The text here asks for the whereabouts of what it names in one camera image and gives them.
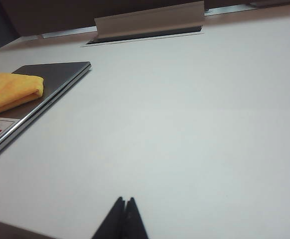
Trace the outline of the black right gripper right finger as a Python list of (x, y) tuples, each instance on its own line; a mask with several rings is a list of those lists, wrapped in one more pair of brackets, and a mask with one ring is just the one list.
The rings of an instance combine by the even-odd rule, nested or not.
[(131, 197), (126, 203), (123, 216), (121, 238), (149, 239), (136, 201), (133, 197)]

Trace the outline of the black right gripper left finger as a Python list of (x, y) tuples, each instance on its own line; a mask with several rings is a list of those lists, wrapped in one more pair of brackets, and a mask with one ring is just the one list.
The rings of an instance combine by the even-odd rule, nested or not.
[(92, 236), (92, 239), (120, 239), (124, 212), (125, 200), (122, 197), (118, 197)]

